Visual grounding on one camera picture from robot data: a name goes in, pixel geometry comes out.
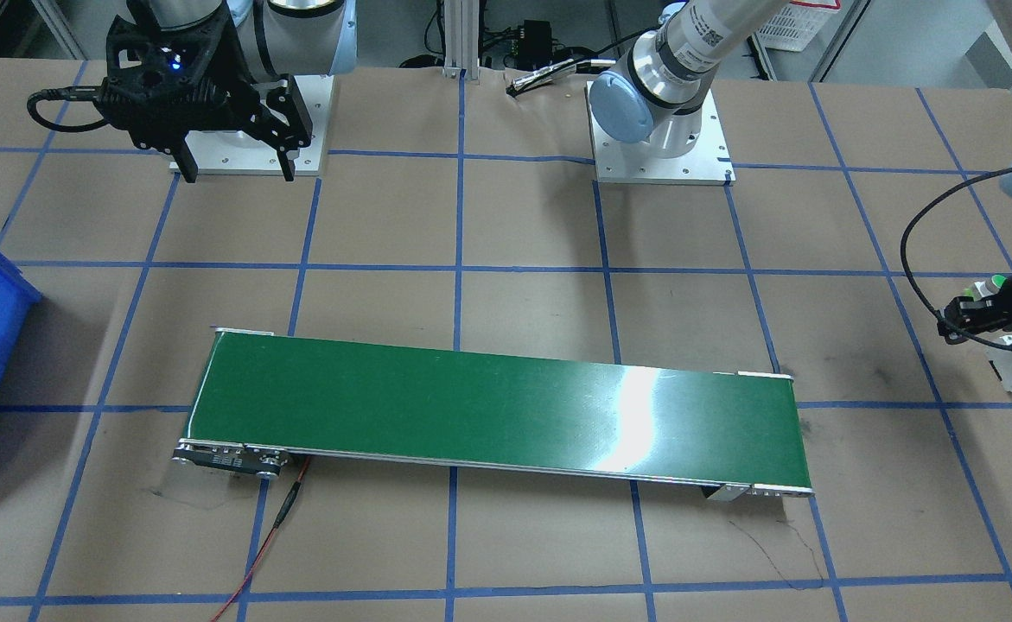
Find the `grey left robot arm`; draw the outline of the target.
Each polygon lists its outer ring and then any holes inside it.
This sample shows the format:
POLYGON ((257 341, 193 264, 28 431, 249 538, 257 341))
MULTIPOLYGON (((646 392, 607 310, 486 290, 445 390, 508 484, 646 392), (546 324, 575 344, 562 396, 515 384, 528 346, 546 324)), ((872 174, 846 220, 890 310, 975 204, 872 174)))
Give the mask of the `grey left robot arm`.
MULTIPOLYGON (((640 32, 627 54, 591 84, 591 114, 605 134, 621 144, 639 144, 659 124, 703 101, 716 67, 739 40, 783 8, 781 1, 688 1, 661 17, 657 28, 640 32)), ((989 11, 1012 53, 1012 1, 991 1, 989 11)), ((992 284, 987 294, 960 295, 947 306, 931 304, 918 286, 907 256, 916 225, 954 194, 980 182, 999 180, 1012 199, 1012 165, 980 174, 938 194, 912 217, 901 235, 898 256, 918 301, 935 319, 948 344, 988 344, 988 334, 1012 331, 1012 275, 992 284)), ((989 343, 1012 354, 1012 344, 989 343)))

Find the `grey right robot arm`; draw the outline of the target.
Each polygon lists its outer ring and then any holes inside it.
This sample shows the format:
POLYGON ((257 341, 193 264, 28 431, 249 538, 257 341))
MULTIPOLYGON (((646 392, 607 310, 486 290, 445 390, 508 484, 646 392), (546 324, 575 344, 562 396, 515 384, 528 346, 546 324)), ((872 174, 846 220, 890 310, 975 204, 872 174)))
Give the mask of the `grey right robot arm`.
POLYGON ((357 60, 352 1, 125 1, 96 110, 184 181, 317 176, 336 75, 357 60))

